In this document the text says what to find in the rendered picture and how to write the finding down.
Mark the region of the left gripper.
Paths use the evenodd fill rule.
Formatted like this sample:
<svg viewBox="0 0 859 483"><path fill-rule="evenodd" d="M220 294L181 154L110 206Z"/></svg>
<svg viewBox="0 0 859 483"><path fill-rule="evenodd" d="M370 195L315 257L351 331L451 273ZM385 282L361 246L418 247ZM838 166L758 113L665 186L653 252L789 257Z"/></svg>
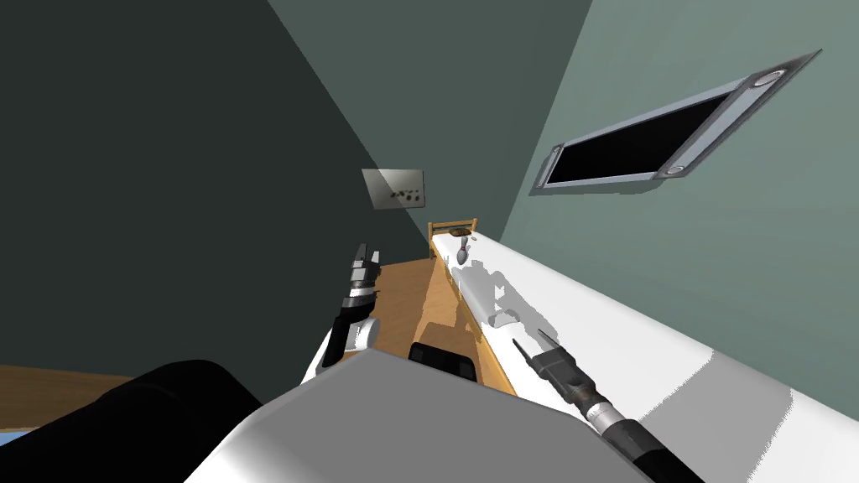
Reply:
<svg viewBox="0 0 859 483"><path fill-rule="evenodd" d="M376 299L377 278L381 272L380 251L373 251L367 260L367 244L359 245L355 261L351 265L349 299Z"/></svg>

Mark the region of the grey framed dark window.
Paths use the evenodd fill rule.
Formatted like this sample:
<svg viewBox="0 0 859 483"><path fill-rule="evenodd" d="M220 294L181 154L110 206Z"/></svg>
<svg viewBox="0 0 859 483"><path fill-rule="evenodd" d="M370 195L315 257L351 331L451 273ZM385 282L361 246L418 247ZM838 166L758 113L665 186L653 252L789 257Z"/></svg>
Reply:
<svg viewBox="0 0 859 483"><path fill-rule="evenodd" d="M530 195L682 179L699 167L799 72L807 55L553 146Z"/></svg>

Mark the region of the grey wall picture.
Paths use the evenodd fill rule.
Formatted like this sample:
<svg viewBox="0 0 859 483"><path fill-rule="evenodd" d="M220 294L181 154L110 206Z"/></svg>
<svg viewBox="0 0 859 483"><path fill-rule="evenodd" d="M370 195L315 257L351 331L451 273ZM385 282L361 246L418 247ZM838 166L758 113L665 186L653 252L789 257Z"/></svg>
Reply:
<svg viewBox="0 0 859 483"><path fill-rule="evenodd" d="M425 207L424 171L420 169L363 169L374 210Z"/></svg>

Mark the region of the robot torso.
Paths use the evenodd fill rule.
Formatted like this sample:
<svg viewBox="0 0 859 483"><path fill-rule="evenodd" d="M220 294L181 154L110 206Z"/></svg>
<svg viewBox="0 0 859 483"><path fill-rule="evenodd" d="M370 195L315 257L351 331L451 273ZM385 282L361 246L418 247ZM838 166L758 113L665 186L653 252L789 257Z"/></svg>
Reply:
<svg viewBox="0 0 859 483"><path fill-rule="evenodd" d="M567 413L369 349L241 421L185 483L651 483Z"/></svg>

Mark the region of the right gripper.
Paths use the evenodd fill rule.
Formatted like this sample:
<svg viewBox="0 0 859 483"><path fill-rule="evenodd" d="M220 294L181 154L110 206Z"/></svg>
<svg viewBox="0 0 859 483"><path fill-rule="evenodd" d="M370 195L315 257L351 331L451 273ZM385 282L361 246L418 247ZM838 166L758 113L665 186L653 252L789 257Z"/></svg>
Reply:
<svg viewBox="0 0 859 483"><path fill-rule="evenodd" d="M514 338L512 343L526 363L537 375L549 382L561 398L577 408L593 408L597 405L595 382L577 365L575 358L561 345L537 329L539 345L544 351L534 356Z"/></svg>

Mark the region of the wooden bed with white mattress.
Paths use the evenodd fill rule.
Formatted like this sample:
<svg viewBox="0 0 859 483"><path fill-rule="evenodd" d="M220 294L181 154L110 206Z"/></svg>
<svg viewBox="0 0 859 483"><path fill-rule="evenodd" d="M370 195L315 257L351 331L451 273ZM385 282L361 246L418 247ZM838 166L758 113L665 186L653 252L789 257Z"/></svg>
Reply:
<svg viewBox="0 0 859 483"><path fill-rule="evenodd" d="M489 386L575 414L513 345L556 340L621 414L705 483L859 483L859 421L480 233L431 223L436 264L478 338Z"/></svg>

